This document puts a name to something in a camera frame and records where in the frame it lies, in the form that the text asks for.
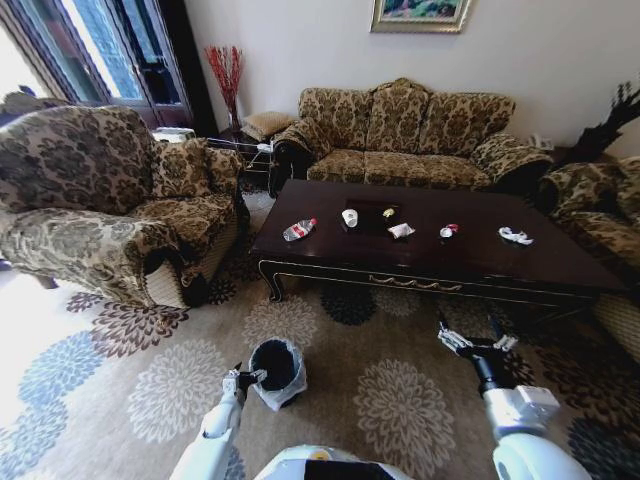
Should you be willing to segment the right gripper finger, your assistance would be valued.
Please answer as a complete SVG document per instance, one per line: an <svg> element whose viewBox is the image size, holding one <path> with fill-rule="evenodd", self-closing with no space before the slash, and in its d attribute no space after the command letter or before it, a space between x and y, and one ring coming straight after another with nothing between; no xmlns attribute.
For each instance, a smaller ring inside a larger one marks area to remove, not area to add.
<svg viewBox="0 0 640 480"><path fill-rule="evenodd" d="M439 330L437 338L457 356L466 356L471 348L471 342L449 328L449 323L442 312L439 313Z"/></svg>
<svg viewBox="0 0 640 480"><path fill-rule="evenodd" d="M517 345L518 338L507 334L501 323L494 317L490 316L489 320L497 338L494 343L494 348L499 350L512 350Z"/></svg>

